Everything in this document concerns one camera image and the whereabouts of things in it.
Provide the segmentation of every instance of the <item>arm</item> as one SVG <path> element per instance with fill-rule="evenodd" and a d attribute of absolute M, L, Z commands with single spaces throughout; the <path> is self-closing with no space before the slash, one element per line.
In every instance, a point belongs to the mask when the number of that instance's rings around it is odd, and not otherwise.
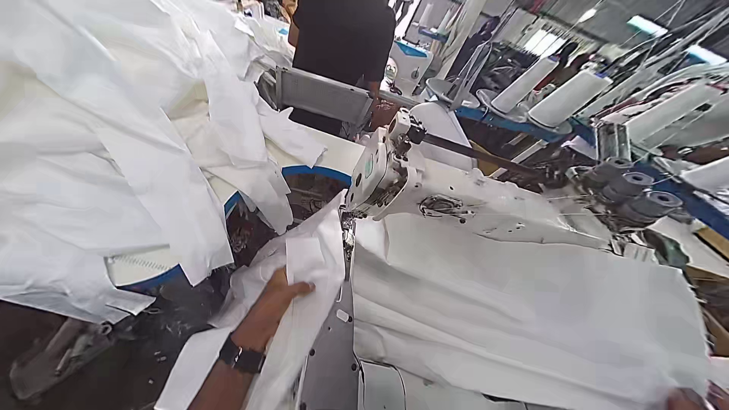
<path fill-rule="evenodd" d="M 291 22 L 291 26 L 289 27 L 289 44 L 296 47 L 296 45 L 299 44 L 299 28 L 294 24 L 294 22 Z"/>
<path fill-rule="evenodd" d="M 379 81 L 368 81 L 367 89 L 372 94 L 372 98 L 373 98 L 373 100 L 375 100 L 374 104 L 376 104 L 377 100 L 380 98 L 380 82 Z"/>
<path fill-rule="evenodd" d="M 289 286 L 286 269 L 277 270 L 246 318 L 230 335 L 233 343 L 263 352 L 291 301 L 313 289 L 313 284 L 306 282 Z M 252 381 L 253 374 L 241 373 L 218 360 L 188 410 L 240 410 Z"/>
<path fill-rule="evenodd" d="M 391 9 L 389 11 L 388 20 L 383 22 L 383 32 L 373 38 L 365 49 L 368 59 L 362 74 L 367 89 L 374 99 L 373 106 L 377 104 L 380 97 L 380 83 L 385 77 L 385 66 L 390 57 L 390 48 L 395 35 L 395 14 Z"/>

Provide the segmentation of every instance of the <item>black watch strap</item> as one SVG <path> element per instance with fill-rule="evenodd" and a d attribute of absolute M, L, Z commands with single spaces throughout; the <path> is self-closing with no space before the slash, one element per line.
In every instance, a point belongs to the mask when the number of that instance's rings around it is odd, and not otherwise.
<path fill-rule="evenodd" d="M 253 350 L 236 346 L 233 340 L 230 339 L 230 336 L 225 339 L 218 358 L 235 370 L 251 374 L 260 373 L 263 368 L 263 362 L 266 360 L 266 356 L 261 352 L 254 352 Z"/>

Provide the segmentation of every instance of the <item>white cloth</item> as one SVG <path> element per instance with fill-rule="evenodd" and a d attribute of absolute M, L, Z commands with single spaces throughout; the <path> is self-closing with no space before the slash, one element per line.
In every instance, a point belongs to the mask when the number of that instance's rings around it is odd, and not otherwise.
<path fill-rule="evenodd" d="M 353 261 L 362 358 L 565 409 L 644 409 L 674 386 L 706 389 L 703 320 L 674 268 L 411 214 L 357 221 Z"/>
<path fill-rule="evenodd" d="M 221 312 L 211 324 L 235 328 L 258 299 L 273 272 L 286 266 L 289 283 L 313 282 L 316 291 L 296 298 L 286 310 L 271 340 L 261 374 L 248 393 L 246 409 L 277 409 L 300 374 L 309 349 L 329 314 L 344 280 L 344 250 L 339 206 L 344 192 L 285 235 L 269 241 L 250 268 L 238 269 L 230 278 L 230 291 Z M 185 410 L 202 386 L 225 338 L 199 336 L 185 344 L 165 384 L 157 410 Z"/>
<path fill-rule="evenodd" d="M 74 25 L 72 9 L 64 5 L 9 2 L 0 17 L 0 55 L 30 68 L 89 114 L 90 133 L 197 284 L 233 259 L 222 206 L 163 111 L 125 80 L 107 50 Z"/>
<path fill-rule="evenodd" d="M 155 410 L 185 410 L 195 399 L 230 332 L 235 328 L 218 328 L 192 335 L 184 344 L 165 387 L 155 403 Z"/>
<path fill-rule="evenodd" d="M 264 137 L 308 165 L 323 148 L 289 135 L 281 115 L 266 120 L 264 134 L 260 97 L 238 81 L 260 72 L 252 62 L 286 65 L 293 56 L 257 39 L 278 30 L 270 20 L 247 19 L 251 35 L 213 1 L 3 5 L 0 298 L 116 322 L 121 306 L 136 313 L 153 298 L 115 290 L 103 257 L 169 245 L 193 285 L 232 262 L 222 205 L 201 166 L 241 190 L 279 233 L 292 222 Z M 188 148 L 180 134 L 191 131 L 176 130 L 168 115 L 182 120 L 201 100 L 207 128 L 198 126 L 204 132 Z"/>

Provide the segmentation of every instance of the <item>black shirt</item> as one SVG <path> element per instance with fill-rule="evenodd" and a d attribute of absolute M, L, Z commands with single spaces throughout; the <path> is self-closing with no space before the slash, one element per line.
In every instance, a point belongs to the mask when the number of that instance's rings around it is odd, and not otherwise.
<path fill-rule="evenodd" d="M 380 82 L 395 32 L 395 13 L 385 0 L 299 0 L 294 24 L 299 38 L 293 66 L 356 85 Z M 295 109 L 293 121 L 338 135 L 341 122 Z"/>

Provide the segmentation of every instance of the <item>sewing machine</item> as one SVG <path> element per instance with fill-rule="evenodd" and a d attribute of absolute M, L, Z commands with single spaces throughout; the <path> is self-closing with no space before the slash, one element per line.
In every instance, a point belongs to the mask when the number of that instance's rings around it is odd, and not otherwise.
<path fill-rule="evenodd" d="M 433 54 L 401 39 L 392 42 L 390 58 L 394 63 L 386 67 L 387 77 L 404 96 L 413 95 L 413 91 L 433 61 Z"/>

